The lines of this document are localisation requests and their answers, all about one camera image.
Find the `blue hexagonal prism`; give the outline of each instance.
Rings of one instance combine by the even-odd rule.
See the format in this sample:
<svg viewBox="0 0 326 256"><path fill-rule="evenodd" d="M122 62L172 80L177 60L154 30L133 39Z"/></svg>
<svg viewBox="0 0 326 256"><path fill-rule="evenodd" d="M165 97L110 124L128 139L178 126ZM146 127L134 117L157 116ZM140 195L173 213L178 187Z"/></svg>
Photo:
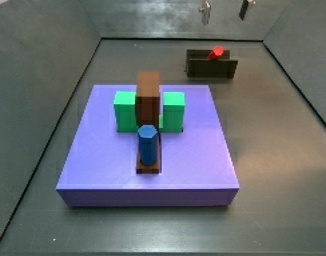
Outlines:
<svg viewBox="0 0 326 256"><path fill-rule="evenodd" d="M157 161L157 130L153 125L142 125L137 129L140 161L150 166Z"/></svg>

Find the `green block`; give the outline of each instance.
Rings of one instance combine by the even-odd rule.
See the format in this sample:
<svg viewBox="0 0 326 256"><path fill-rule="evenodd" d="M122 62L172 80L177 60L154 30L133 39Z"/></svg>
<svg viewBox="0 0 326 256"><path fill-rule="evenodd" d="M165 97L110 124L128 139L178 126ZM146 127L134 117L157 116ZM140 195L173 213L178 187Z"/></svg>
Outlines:
<svg viewBox="0 0 326 256"><path fill-rule="evenodd" d="M117 132L136 132L134 92L117 91L113 99Z"/></svg>
<svg viewBox="0 0 326 256"><path fill-rule="evenodd" d="M114 93L113 105L134 105L136 104L136 92L121 92Z"/></svg>
<svg viewBox="0 0 326 256"><path fill-rule="evenodd" d="M162 93L162 132L181 132L184 108L182 92Z"/></svg>
<svg viewBox="0 0 326 256"><path fill-rule="evenodd" d="M162 111L184 111L184 107L185 99L182 92L162 93Z"/></svg>
<svg viewBox="0 0 326 256"><path fill-rule="evenodd" d="M158 115L158 131L160 132L164 132L164 130L162 130L162 115Z"/></svg>

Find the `purple platform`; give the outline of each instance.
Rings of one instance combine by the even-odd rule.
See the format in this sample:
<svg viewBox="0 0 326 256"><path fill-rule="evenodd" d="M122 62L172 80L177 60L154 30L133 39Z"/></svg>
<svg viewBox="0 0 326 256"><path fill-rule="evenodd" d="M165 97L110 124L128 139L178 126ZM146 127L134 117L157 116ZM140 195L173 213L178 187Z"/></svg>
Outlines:
<svg viewBox="0 0 326 256"><path fill-rule="evenodd" d="M94 85L56 190L69 206L228 205L239 183L208 86L160 86L184 92L182 133L161 134L161 173L136 174L137 138L117 133L116 91Z"/></svg>

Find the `dark gray floor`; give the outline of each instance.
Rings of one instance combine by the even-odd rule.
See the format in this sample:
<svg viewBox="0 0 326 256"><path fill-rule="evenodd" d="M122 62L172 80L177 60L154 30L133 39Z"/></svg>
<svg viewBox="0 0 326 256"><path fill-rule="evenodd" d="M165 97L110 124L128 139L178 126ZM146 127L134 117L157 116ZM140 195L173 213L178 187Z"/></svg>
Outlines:
<svg viewBox="0 0 326 256"><path fill-rule="evenodd" d="M233 80L185 78L185 49L102 41L0 244L0 253L326 252L326 129L260 43L220 43ZM209 84L241 189L228 208L68 208L54 186L93 84Z"/></svg>

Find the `side wall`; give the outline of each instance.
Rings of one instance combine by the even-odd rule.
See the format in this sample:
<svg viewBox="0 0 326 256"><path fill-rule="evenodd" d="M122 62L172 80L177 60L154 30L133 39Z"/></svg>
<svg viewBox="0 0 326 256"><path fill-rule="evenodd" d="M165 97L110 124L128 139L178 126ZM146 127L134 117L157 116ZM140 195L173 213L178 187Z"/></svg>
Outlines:
<svg viewBox="0 0 326 256"><path fill-rule="evenodd" d="M98 41L77 0L0 5L0 236Z"/></svg>
<svg viewBox="0 0 326 256"><path fill-rule="evenodd" d="M326 123L326 0L292 0L264 44Z"/></svg>
<svg viewBox="0 0 326 256"><path fill-rule="evenodd" d="M239 18L243 0L209 0L202 26L200 0L80 0L104 38L190 38L263 41L289 0L257 0Z"/></svg>

